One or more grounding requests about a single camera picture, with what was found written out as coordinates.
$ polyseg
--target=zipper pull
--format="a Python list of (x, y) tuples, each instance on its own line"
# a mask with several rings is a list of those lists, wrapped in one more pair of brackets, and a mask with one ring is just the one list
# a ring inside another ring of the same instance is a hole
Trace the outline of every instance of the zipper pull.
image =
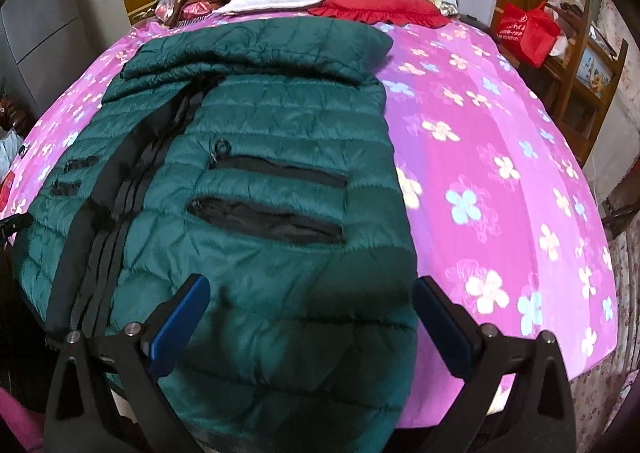
[(226, 159), (231, 155), (231, 143), (225, 139), (219, 139), (213, 147), (213, 152), (209, 158), (209, 169), (215, 168), (219, 160)]

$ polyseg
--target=pink bedsheet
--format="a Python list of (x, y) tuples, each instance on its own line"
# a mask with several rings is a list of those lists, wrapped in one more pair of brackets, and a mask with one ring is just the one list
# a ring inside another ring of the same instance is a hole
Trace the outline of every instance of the pink bedsheet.
[[(304, 13), (211, 17), (168, 32), (148, 24), (115, 43), (26, 138), (2, 216), (24, 212), (65, 148), (100, 109), (111, 78), (151, 38), (227, 22)], [(508, 335), (558, 335), (569, 377), (616, 346), (609, 250), (587, 182), (564, 139), (483, 33), (453, 22), (377, 28), (394, 39), (378, 77), (418, 252), (430, 274), (479, 322)], [(504, 406), (512, 380), (494, 400)], [(400, 427), (433, 425), (461, 387), (423, 328)]]

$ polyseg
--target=red pillow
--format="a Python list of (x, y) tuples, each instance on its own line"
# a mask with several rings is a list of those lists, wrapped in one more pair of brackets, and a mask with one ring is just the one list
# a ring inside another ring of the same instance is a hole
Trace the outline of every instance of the red pillow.
[(389, 22), (396, 26), (415, 24), (436, 28), (450, 22), (428, 0), (325, 0), (321, 6), (309, 9), (309, 13), (365, 24)]

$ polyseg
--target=red shopping bag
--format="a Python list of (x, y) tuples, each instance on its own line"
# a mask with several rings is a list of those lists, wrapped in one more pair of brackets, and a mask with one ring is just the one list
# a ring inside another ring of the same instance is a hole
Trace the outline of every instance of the red shopping bag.
[(560, 26), (545, 13), (545, 3), (530, 11), (506, 4), (496, 36), (519, 61), (539, 68), (560, 35)]

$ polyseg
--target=jacket pocket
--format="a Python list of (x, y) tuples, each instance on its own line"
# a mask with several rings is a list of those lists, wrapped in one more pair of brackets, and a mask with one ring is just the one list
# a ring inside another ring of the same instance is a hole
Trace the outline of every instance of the jacket pocket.
[(254, 202), (202, 196), (186, 209), (209, 224), (254, 237), (296, 244), (344, 242), (338, 224)]
[(224, 139), (216, 142), (211, 158), (209, 169), (213, 168), (233, 168), (235, 170), (245, 170), (246, 172), (262, 173), (285, 178), (295, 178), (307, 182), (314, 182), (331, 188), (344, 189), (347, 186), (347, 176), (342, 173), (326, 172), (314, 168), (302, 168), (292, 164), (276, 162), (255, 156), (235, 156), (231, 152), (231, 144)]

